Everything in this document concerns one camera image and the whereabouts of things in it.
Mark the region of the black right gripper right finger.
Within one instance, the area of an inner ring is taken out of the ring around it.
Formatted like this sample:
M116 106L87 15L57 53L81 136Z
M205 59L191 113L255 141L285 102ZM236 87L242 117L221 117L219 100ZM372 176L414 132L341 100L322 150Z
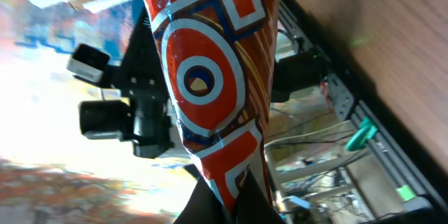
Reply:
M251 171L246 175L234 211L238 224L285 223L263 195Z

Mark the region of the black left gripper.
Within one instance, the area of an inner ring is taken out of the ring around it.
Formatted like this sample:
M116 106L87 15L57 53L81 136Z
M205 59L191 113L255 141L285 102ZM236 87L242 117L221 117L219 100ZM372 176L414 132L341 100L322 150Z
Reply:
M108 110L107 128L119 140L130 141L135 156L154 159L174 146L169 136L167 86L146 9L139 15L111 86L129 104L116 102Z

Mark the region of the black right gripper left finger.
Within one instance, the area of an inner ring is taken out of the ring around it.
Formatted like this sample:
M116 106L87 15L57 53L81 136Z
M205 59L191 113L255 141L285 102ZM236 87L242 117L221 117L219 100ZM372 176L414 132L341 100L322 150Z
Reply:
M206 181L200 178L174 224L226 224L223 205L216 199Z

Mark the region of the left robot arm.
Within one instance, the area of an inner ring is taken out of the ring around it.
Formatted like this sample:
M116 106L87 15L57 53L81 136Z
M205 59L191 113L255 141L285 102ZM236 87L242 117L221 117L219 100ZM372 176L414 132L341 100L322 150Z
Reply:
M169 94L146 10L142 10L118 66L108 55L85 44L77 50L89 60L102 60L100 89L119 91L117 100L83 101L79 107L81 134L90 140L132 142L133 154L154 159L174 147L167 114Z

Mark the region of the orange chocolate bar wrapper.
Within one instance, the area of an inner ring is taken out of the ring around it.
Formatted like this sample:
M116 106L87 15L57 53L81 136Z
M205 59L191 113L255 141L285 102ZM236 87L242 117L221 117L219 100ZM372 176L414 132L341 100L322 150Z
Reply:
M144 0L184 148L233 210L252 173L269 199L263 156L279 0Z

